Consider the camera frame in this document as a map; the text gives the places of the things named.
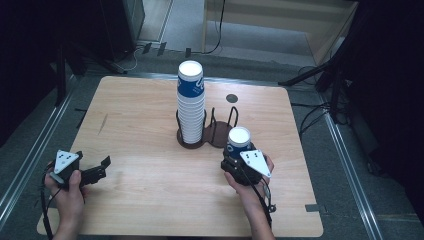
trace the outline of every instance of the white paper cup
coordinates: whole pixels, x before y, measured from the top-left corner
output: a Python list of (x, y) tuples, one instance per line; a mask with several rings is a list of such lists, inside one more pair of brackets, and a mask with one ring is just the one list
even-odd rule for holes
[(180, 120), (185, 120), (185, 121), (197, 121), (197, 120), (202, 120), (205, 117), (205, 112), (204, 111), (199, 111), (196, 114), (194, 114), (193, 112), (187, 112), (185, 113), (184, 111), (178, 111), (178, 118)]
[(186, 108), (182, 106), (178, 106), (178, 113), (180, 115), (188, 115), (188, 116), (199, 116), (204, 115), (205, 108), (203, 106), (199, 106), (197, 108)]
[(178, 67), (178, 88), (184, 102), (196, 101), (196, 98), (204, 94), (203, 68), (196, 61), (185, 61)]
[(250, 132), (244, 127), (234, 127), (228, 133), (227, 150), (230, 157), (240, 159), (240, 152), (250, 150)]
[(205, 110), (203, 108), (196, 111), (186, 111), (178, 109), (178, 117), (203, 117), (205, 116)]
[(181, 128), (185, 133), (198, 132), (203, 128), (203, 121), (199, 122), (184, 122), (180, 121)]
[(184, 101), (181, 101), (178, 98), (178, 106), (187, 107), (187, 108), (196, 108), (200, 106), (205, 106), (205, 98), (203, 98), (201, 101), (193, 102), (193, 103), (187, 103)]
[(197, 143), (202, 139), (202, 129), (197, 132), (185, 132), (182, 131), (183, 140), (185, 143)]
[(200, 94), (197, 97), (185, 97), (183, 95), (181, 95), (179, 92), (177, 92), (177, 99), (179, 102), (183, 103), (183, 104), (196, 104), (199, 102), (204, 102), (205, 101), (205, 92), (203, 92), (202, 94)]

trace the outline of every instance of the floor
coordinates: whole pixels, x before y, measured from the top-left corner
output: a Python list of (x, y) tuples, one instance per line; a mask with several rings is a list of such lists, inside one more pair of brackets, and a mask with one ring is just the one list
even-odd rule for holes
[[(144, 6), (146, 21), (140, 35), (142, 43), (166, 43), (166, 49), (174, 51), (202, 50), (203, 1), (144, 0)], [(169, 6), (169, 12), (163, 9), (166, 6)], [(163, 32), (156, 34), (155, 40), (146, 41), (148, 37), (143, 33), (150, 31), (152, 22), (155, 29), (159, 28), (158, 23), (162, 23)], [(219, 25), (219, 21), (207, 22), (205, 52), (217, 45)], [(316, 65), (303, 32), (231, 23), (222, 23), (220, 44), (211, 55), (295, 66)]]

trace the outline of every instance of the cup stand base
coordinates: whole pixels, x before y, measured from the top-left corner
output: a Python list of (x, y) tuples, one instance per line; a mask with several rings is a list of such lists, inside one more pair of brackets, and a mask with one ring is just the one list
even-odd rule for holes
[[(233, 126), (230, 125), (231, 116), (233, 111), (236, 112), (236, 120), (234, 122), (234, 127), (237, 126), (238, 121), (238, 111), (235, 107), (231, 108), (230, 117), (228, 119), (228, 122), (222, 122), (222, 121), (216, 121), (214, 112), (215, 108), (212, 108), (212, 116), (211, 116), (211, 122), (209, 126), (204, 127), (202, 129), (202, 138), (197, 143), (186, 143), (183, 141), (183, 137), (181, 135), (181, 127), (180, 127), (180, 120), (178, 118), (178, 111), (176, 114), (177, 122), (178, 122), (178, 131), (177, 131), (177, 140), (178, 143), (187, 149), (197, 149), (203, 146), (206, 142), (211, 144), (212, 146), (216, 148), (224, 148), (227, 145), (228, 140), (228, 133), (233, 128)], [(205, 125), (206, 120), (206, 111), (205, 111), (205, 117), (203, 119), (203, 126)]]

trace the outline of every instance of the human hand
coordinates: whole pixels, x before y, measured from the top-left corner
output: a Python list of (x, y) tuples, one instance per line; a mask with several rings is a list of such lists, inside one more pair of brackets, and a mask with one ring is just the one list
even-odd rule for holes
[[(267, 165), (269, 171), (272, 172), (274, 169), (274, 163), (271, 158), (265, 155), (267, 160)], [(268, 240), (275, 239), (274, 234), (272, 233), (271, 227), (268, 224), (264, 209), (260, 203), (259, 197), (256, 195), (255, 191), (251, 186), (244, 186), (236, 182), (233, 176), (229, 172), (224, 173), (225, 178), (227, 179), (228, 184), (236, 190), (239, 194), (241, 202), (243, 204), (244, 212), (247, 216), (247, 219), (250, 223), (250, 229), (252, 232), (252, 239), (257, 240)], [(269, 178), (263, 176), (266, 184), (269, 184)], [(260, 181), (255, 187), (262, 197), (265, 195), (264, 182)]]
[(68, 190), (61, 189), (59, 191), (57, 183), (49, 174), (46, 174), (44, 180), (50, 193), (52, 195), (57, 193), (54, 201), (59, 211), (60, 222), (54, 239), (76, 239), (81, 228), (84, 210), (84, 191), (81, 192), (79, 187), (81, 172), (75, 170), (72, 173)]
[[(272, 170), (274, 169), (274, 163), (272, 162), (269, 156), (264, 154), (264, 157), (266, 158), (266, 163), (268, 165), (269, 171), (272, 172)], [(229, 172), (225, 172), (224, 175), (225, 175), (225, 178), (227, 179), (228, 184), (232, 188), (234, 188), (234, 190), (236, 190), (236, 192), (239, 194), (244, 207), (249, 207), (251, 205), (256, 205), (256, 204), (260, 205), (259, 198), (251, 186), (244, 186), (237, 183)], [(269, 184), (270, 179), (268, 177), (263, 176), (263, 179), (265, 180), (266, 184)], [(262, 197), (264, 197), (265, 195), (264, 185), (265, 183), (263, 181), (260, 181), (256, 185), (256, 189), (258, 190), (258, 192), (261, 194)]]

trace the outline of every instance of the gray floor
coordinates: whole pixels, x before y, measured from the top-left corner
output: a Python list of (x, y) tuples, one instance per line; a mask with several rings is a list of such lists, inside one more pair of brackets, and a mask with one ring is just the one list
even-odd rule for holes
[(172, 6), (172, 0), (144, 0), (145, 19), (140, 41), (160, 42)]
[[(177, 10), (187, 11), (191, 9), (189, 7), (197, 6), (198, 2), (202, 1), (174, 1), (162, 39), (162, 41), (167, 42), (169, 51), (166, 51), (162, 56), (158, 56), (156, 49), (152, 49), (147, 54), (138, 51), (135, 54), (138, 64), (129, 71), (129, 76), (146, 76), (146, 73), (156, 73), (155, 76), (160, 78), (175, 76), (178, 64), (184, 61), (185, 57), (184, 53), (171, 50), (184, 51), (186, 47), (190, 47), (194, 51), (200, 48), (197, 38), (199, 35), (193, 29), (197, 29), (197, 31), (201, 29), (201, 22), (195, 21), (188, 22), (191, 25), (180, 26), (183, 21), (182, 18), (187, 14), (182, 14)], [(208, 26), (210, 32), (208, 35), (211, 35), (208, 37), (209, 46), (213, 46), (213, 35), (216, 34), (214, 25), (215, 23), (210, 22)], [(191, 35), (183, 32), (188, 26), (192, 30)], [(314, 65), (310, 53), (308, 54), (308, 47), (302, 44), (302, 33), (274, 32), (272, 29), (263, 28), (260, 31), (264, 32), (259, 35), (275, 34), (273, 43), (268, 44), (265, 43), (267, 39), (262, 39), (260, 36), (257, 39), (253, 37), (253, 33), (258, 32), (257, 28), (250, 28), (252, 34), (249, 34), (249, 27), (247, 26), (225, 25), (223, 26), (223, 33), (226, 29), (232, 29), (231, 33), (239, 31), (244, 34), (233, 34), (232, 36), (224, 34), (222, 36), (222, 47), (217, 49), (219, 50), (217, 53), (193, 55), (191, 57), (191, 59), (202, 63), (205, 76), (209, 79), (213, 78), (218, 81), (243, 79), (245, 81), (231, 81), (242, 84), (275, 86), (276, 82), (289, 80), (307, 70), (307, 68), (303, 68), (304, 66)], [(285, 39), (281, 46), (279, 46), (278, 41), (280, 38)], [(118, 64), (129, 69), (136, 63), (133, 57), (129, 56)], [(38, 155), (35, 158), (29, 156), (28, 153), (31, 153), (31, 147), (54, 111), (54, 91), (39, 104), (37, 109), (0, 149), (0, 160), (3, 164), (0, 173), (2, 176), (12, 176), (1, 179), (0, 192), (2, 193), (11, 190), (9, 186), (13, 181), (12, 178), (16, 175), (15, 173), (18, 173), (25, 160), (28, 160), (28, 162), (35, 161), (32, 171), (24, 174), (28, 179), (24, 182), (20, 198), (14, 203), (16, 204), (15, 207), (9, 213), (9, 216), (2, 215), (2, 219), (7, 217), (7, 221), (2, 222), (0, 226), (0, 239), (45, 239), (44, 236), (38, 235), (35, 231), (35, 225), (41, 215), (39, 203), (37, 203), (37, 187), (42, 168), (51, 160), (58, 149), (68, 150), (71, 147), (78, 132), (76, 127), (83, 117), (83, 112), (75, 111), (75, 108), (87, 109), (100, 79), (109, 75), (96, 64), (88, 62), (88, 65), (89, 72), (86, 76), (78, 77), (74, 81), (75, 91), (73, 91), (72, 98), (69, 100), (69, 105), (64, 109), (62, 118), (52, 129), (51, 136), (42, 145), (41, 152), (37, 153)], [(314, 79), (308, 79), (307, 82), (313, 83)], [(308, 83), (293, 86), (288, 88), (288, 91), (291, 102), (317, 104), (322, 101), (321, 96), (314, 91), (313, 85)], [(293, 107), (298, 126), (310, 110), (310, 108)], [(369, 174), (366, 167), (366, 156), (361, 151), (352, 130), (348, 126), (340, 125), (337, 127), (341, 132), (354, 170), (369, 200), (384, 239), (424, 239), (424, 229), (414, 215), (403, 188), (390, 178), (379, 178)], [(334, 144), (333, 136), (330, 134), (325, 119), (321, 119), (303, 135), (302, 147), (317, 202), (326, 208), (326, 211), (321, 212), (324, 234), (319, 239), (370, 238), (341, 163), (340, 153)], [(109, 237), (82, 236), (81, 239), (109, 239)]]

